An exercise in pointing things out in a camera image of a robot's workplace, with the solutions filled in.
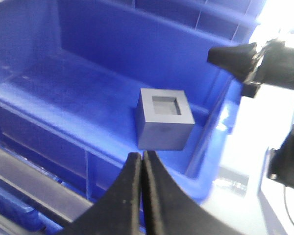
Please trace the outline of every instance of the metal block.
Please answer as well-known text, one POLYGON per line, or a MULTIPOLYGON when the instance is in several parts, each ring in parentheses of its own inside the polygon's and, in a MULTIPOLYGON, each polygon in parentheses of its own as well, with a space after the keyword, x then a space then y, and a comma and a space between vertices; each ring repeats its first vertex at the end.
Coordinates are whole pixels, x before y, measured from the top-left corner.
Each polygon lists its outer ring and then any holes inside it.
POLYGON ((194 124, 184 91, 141 88, 136 108, 139 149, 182 150, 194 124))

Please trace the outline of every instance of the hollow square block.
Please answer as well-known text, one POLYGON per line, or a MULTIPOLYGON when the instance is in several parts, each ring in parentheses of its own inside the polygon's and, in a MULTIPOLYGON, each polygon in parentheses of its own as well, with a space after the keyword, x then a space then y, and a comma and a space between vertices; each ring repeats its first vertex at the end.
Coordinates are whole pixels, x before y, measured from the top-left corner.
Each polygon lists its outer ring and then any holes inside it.
POLYGON ((184 91, 141 88, 136 108, 139 149, 182 150, 194 124, 184 91))

